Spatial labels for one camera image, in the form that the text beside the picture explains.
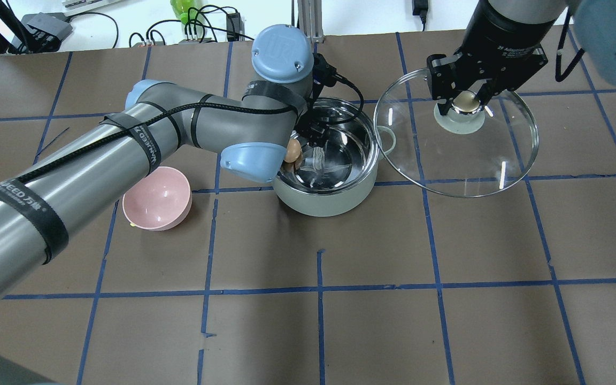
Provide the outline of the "brown egg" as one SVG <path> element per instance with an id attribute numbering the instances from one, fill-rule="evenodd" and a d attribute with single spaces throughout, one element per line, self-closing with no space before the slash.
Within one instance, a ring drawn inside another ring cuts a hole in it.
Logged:
<path id="1" fill-rule="evenodd" d="M 284 156 L 285 163 L 295 163 L 298 161 L 298 158 L 302 155 L 302 145 L 301 142 L 297 138 L 289 139 L 287 152 Z"/>

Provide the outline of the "glass pot lid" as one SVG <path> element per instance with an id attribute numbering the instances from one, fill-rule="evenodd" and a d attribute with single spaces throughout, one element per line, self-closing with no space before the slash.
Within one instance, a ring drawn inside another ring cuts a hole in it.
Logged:
<path id="1" fill-rule="evenodd" d="M 442 114 L 430 79 L 425 68 L 401 76 L 375 105 L 377 141 L 394 171 L 431 193 L 459 198 L 494 195 L 521 182 L 540 149 L 524 100 L 504 91 L 482 104 L 473 85 Z"/>

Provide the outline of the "black power adapter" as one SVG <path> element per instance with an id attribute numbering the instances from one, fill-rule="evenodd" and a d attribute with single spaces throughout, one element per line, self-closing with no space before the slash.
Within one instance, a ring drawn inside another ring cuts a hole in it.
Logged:
<path id="1" fill-rule="evenodd" d="M 413 0 L 412 1 L 412 14 L 425 19 L 429 12 L 429 0 Z"/>

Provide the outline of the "pink bowl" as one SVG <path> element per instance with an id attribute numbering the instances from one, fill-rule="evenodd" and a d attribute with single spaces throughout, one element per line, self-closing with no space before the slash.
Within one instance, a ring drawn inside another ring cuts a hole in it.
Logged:
<path id="1" fill-rule="evenodd" d="M 160 166 L 122 196 L 125 219 L 137 228 L 164 231 L 179 225 L 193 199 L 190 181 L 176 168 Z"/>

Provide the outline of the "green drink bottle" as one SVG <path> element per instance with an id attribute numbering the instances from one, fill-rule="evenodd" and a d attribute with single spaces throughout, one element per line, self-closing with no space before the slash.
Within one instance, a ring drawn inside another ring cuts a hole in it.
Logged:
<path id="1" fill-rule="evenodd" d="M 198 10 L 201 9 L 202 2 L 197 0 L 171 0 L 170 5 L 176 19 L 179 19 L 182 25 L 186 25 L 188 22 L 195 20 Z"/>

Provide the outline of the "aluminium frame post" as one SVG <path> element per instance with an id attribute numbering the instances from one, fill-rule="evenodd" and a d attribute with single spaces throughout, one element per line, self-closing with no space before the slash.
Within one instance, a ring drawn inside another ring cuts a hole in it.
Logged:
<path id="1" fill-rule="evenodd" d="M 325 36 L 322 23 L 322 1 L 296 2 L 296 21 L 298 29 L 310 39 L 310 42 L 323 43 Z"/>

